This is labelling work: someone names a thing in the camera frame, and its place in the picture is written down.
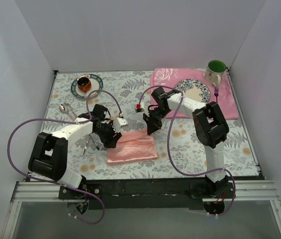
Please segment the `green inside floral mug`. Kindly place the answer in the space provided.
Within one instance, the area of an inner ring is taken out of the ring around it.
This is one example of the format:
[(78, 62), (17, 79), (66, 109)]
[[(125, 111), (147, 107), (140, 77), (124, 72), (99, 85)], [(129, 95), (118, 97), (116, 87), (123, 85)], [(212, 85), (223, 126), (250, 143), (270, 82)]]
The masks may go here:
[(208, 63), (203, 77), (209, 84), (218, 87), (221, 83), (225, 70), (226, 65), (224, 62), (220, 60), (212, 60)]

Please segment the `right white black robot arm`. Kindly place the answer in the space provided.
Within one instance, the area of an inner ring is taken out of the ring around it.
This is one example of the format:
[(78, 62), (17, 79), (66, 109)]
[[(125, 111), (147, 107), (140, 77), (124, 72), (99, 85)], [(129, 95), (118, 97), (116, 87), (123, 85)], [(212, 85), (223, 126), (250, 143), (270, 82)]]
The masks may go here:
[(193, 120), (195, 133), (203, 144), (207, 162), (207, 171), (203, 172), (207, 194), (217, 198), (228, 185), (228, 176), (224, 169), (224, 143), (229, 126), (217, 102), (202, 103), (185, 97), (183, 92), (165, 86), (152, 86), (151, 96), (156, 102), (147, 108), (142, 102), (136, 105), (136, 112), (142, 112), (147, 125), (147, 134), (151, 135), (162, 127), (162, 119), (170, 112), (178, 112)]

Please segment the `aluminium frame rail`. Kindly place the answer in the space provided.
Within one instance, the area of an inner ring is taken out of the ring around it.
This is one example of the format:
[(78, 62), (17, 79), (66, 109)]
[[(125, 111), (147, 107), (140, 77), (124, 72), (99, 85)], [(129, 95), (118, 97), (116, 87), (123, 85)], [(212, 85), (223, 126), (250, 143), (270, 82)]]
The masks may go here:
[[(55, 202), (60, 186), (47, 182), (17, 182), (12, 202)], [(280, 197), (273, 181), (236, 181), (236, 201), (277, 201)]]

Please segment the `purple plastic fork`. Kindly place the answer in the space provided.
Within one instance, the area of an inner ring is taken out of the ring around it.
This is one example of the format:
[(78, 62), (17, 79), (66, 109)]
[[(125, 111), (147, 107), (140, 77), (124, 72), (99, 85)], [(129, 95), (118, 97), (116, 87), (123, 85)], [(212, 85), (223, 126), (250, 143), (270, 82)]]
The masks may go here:
[(218, 87), (215, 87), (215, 89), (214, 89), (214, 96), (216, 98), (216, 102), (218, 102), (218, 96), (219, 96), (219, 88)]

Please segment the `small brown cup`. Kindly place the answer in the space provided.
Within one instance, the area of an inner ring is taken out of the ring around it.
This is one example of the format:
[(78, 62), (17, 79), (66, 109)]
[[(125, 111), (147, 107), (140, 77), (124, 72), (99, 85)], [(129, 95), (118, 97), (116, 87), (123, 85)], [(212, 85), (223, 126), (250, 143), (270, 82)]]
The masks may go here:
[(86, 93), (91, 89), (91, 81), (88, 77), (81, 77), (77, 80), (79, 89)]

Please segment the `salmon pink cloth napkin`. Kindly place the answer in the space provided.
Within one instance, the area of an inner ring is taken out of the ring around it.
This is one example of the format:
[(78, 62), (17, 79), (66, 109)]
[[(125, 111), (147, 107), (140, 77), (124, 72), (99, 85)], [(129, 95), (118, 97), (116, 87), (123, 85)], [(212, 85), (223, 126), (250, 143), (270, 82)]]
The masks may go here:
[(147, 134), (146, 129), (123, 132), (116, 148), (107, 149), (108, 164), (132, 163), (156, 158), (154, 138)]

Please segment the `blue floral patterned plate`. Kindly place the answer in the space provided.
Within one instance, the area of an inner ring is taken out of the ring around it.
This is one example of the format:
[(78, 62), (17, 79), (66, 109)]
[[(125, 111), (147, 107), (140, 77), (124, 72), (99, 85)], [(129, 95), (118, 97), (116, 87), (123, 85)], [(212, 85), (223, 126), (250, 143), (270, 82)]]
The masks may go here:
[(208, 103), (211, 98), (208, 86), (196, 79), (181, 80), (175, 84), (174, 88), (182, 91), (185, 97), (198, 102)]

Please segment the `green rimmed white saucer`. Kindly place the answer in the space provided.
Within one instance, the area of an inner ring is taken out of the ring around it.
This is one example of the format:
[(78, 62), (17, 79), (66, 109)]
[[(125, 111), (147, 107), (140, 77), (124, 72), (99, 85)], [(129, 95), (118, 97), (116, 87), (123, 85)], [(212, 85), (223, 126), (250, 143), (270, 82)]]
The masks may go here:
[[(81, 77), (88, 77), (92, 84), (91, 89), (86, 93), (82, 92), (78, 87), (77, 80)], [(103, 80), (101, 79), (100, 76), (95, 74), (85, 74), (85, 75), (78, 76), (71, 84), (71, 93), (78, 99), (86, 99), (90, 92), (95, 90), (102, 90), (102, 89), (103, 89)]]

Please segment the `pink rose placemat cloth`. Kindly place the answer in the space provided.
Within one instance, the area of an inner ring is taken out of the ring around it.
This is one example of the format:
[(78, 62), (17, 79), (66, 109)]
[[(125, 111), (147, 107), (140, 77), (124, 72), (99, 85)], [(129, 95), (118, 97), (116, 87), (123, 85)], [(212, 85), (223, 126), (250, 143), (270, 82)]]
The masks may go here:
[[(157, 68), (151, 75), (151, 85), (165, 85), (174, 88), (175, 84), (185, 79), (196, 79), (205, 83), (210, 89), (209, 102), (216, 101), (214, 86), (204, 79), (204, 71), (184, 68)], [(218, 104), (225, 119), (235, 120), (239, 117), (230, 82), (226, 73), (223, 74), (219, 88)]]

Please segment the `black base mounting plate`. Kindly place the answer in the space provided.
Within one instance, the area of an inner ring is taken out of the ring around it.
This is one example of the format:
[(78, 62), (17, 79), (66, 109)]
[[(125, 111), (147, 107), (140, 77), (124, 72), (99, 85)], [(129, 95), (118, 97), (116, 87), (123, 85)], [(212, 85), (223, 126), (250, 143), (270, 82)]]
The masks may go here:
[(98, 196), (107, 209), (189, 208), (203, 210), (203, 200), (232, 199), (229, 182), (214, 190), (205, 178), (87, 180), (80, 189)]

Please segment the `large silver spoon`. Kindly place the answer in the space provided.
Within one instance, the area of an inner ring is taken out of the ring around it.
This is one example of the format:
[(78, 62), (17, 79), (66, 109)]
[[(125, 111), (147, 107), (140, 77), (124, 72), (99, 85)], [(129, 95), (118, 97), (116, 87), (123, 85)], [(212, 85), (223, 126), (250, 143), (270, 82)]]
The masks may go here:
[(61, 113), (66, 114), (72, 121), (76, 120), (76, 117), (69, 113), (69, 109), (65, 105), (59, 104), (59, 110)]

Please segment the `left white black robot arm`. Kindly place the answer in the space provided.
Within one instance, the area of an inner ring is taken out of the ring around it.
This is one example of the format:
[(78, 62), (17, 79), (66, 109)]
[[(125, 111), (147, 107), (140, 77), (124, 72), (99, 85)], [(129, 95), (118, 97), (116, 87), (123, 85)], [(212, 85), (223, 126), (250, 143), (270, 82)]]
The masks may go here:
[(67, 166), (68, 148), (81, 138), (95, 133), (105, 148), (116, 148), (122, 137), (121, 127), (128, 124), (124, 117), (107, 118), (106, 107), (96, 104), (90, 113), (53, 133), (38, 134), (29, 160), (31, 172), (70, 187), (71, 195), (82, 199), (87, 193), (86, 178)]

